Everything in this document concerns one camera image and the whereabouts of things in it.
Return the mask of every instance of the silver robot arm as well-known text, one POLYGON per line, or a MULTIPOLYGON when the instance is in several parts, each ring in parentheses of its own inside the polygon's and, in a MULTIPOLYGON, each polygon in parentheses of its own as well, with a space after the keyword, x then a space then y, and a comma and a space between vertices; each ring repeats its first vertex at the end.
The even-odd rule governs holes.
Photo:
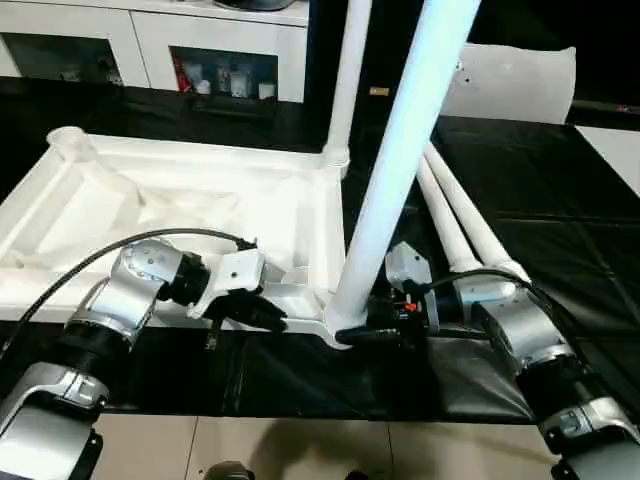
MULTIPOLYGON (((496 283, 486 277, 480 282, 496 283)), ((562 456, 552 470, 554 478, 640 478, 638 429, 571 348, 539 299, 518 288, 507 298, 475 303, 472 318, 509 364, 545 443, 562 456)))
MULTIPOLYGON (((336 334, 339 341, 398 342, 441 327, 434 290, 425 288, 432 282, 427 260, 403 242, 387 254, 385 267, 399 294, 382 305, 372 300, 369 320, 375 320, 377 310, 393 320, 342 330, 336 334)), ((452 282, 470 323, 486 331, 504 357, 545 443, 562 456, 552 470, 554 478, 640 479, 638 429, 569 345, 540 299, 495 275, 470 272, 452 282)))
MULTIPOLYGON (((92 425, 156 302, 172 300, 189 306, 191 317, 221 323, 225 312, 208 310, 233 292, 257 293, 263 268, 257 249, 223 256, 215 272, 160 240, 122 249, 111 275, 0 405, 0 478, 88 479, 102 447, 92 425)), ((267 311, 284 316, 273 306, 267 311)))

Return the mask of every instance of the white plastic tray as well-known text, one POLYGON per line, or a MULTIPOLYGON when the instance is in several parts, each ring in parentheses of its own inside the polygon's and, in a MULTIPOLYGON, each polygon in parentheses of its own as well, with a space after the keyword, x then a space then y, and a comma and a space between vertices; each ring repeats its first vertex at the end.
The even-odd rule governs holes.
MULTIPOLYGON (((322 311, 345 258, 344 166, 325 166, 322 155, 88 138, 97 155, 50 147, 0 205, 0 318, 17 319, 62 272, 106 243, 153 228, 208 227, 257 239, 268 263, 263 296, 287 312, 290 331, 332 343, 322 311)), ((208 237, 166 238, 208 263, 235 248, 208 237)), ((114 258, 79 274, 34 321, 66 321, 114 258)), ((203 326, 170 304, 160 304, 152 324, 203 326)))

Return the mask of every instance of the item on shelf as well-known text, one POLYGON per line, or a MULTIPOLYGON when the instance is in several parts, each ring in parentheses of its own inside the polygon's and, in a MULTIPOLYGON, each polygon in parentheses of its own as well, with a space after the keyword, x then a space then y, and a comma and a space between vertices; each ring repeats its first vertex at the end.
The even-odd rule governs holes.
POLYGON ((60 72, 60 78, 65 82, 81 82, 82 72, 80 71, 80 67, 67 67, 65 70, 60 72))
POLYGON ((245 72, 231 72, 231 96, 249 98, 250 77, 245 72))
POLYGON ((200 85, 202 82, 202 65, 199 63, 184 62, 182 66, 191 86, 195 88, 200 85))
POLYGON ((178 82, 178 91, 180 93, 188 92, 191 89, 191 84, 189 83, 189 79, 187 75, 184 73, 184 68, 182 67, 182 61, 176 57, 173 58, 173 67, 176 71, 176 81, 178 82))
POLYGON ((275 98, 276 96, 276 84, 271 82, 262 82, 258 85, 258 98, 260 100, 266 100, 268 98, 275 98))
POLYGON ((231 69, 228 63, 220 63, 216 68, 218 77, 218 92, 229 93, 231 91, 231 69))
POLYGON ((122 77, 117 70, 111 70, 110 72, 107 72, 107 82, 117 87, 122 87, 124 85, 124 83, 122 82, 122 77))
POLYGON ((295 0, 214 0, 213 3, 236 10, 271 12, 274 10, 283 10, 294 1, 295 0))
POLYGON ((237 70, 244 73, 247 76, 247 98, 255 97, 253 93, 253 64, 241 63, 238 65, 237 70))
POLYGON ((196 85, 196 92, 200 95, 210 95, 211 83, 209 82, 209 80, 201 80, 200 83, 196 85))

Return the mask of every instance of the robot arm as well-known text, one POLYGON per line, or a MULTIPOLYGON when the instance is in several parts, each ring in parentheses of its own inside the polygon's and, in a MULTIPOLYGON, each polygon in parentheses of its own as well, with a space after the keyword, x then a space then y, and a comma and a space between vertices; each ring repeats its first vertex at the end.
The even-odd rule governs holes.
POLYGON ((92 425, 158 300, 220 324, 234 311, 218 308, 220 299, 251 296, 252 307, 262 307, 252 326, 279 329, 284 312, 256 295, 263 268, 255 248, 224 255, 215 271, 161 240, 122 249, 110 277, 93 287, 57 343, 0 405, 0 478, 90 477, 102 445, 92 425))
POLYGON ((474 321, 511 367, 562 480, 640 478, 640 433, 525 289, 478 302, 474 321))

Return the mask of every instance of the white tube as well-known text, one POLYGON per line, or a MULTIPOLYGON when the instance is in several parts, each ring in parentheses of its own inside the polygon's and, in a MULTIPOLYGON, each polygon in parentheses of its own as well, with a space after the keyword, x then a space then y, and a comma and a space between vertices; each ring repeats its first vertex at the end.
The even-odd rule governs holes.
POLYGON ((369 293, 479 4, 429 0, 422 7, 338 289, 325 310, 334 331, 366 321, 369 293))
POLYGON ((458 220, 460 220, 462 227, 478 252, 482 263, 489 268, 510 271, 523 280, 530 281, 527 272, 509 256, 509 253, 502 246, 498 237, 493 233, 491 227, 489 227, 431 142, 425 147, 424 155, 449 204, 456 212, 458 220))
POLYGON ((440 243, 442 243, 451 271, 466 272, 482 268, 482 264, 476 259, 471 247, 469 247, 458 220, 451 211, 449 202, 440 190, 440 185, 438 185, 424 158, 420 160, 418 168, 418 183, 424 200, 427 202, 427 207, 429 207, 429 213, 431 213, 431 218, 438 231, 440 243))
POLYGON ((372 0, 350 0, 347 9, 329 136, 323 150, 329 162, 335 165, 346 165, 349 161, 349 137, 367 43, 371 4, 372 0))

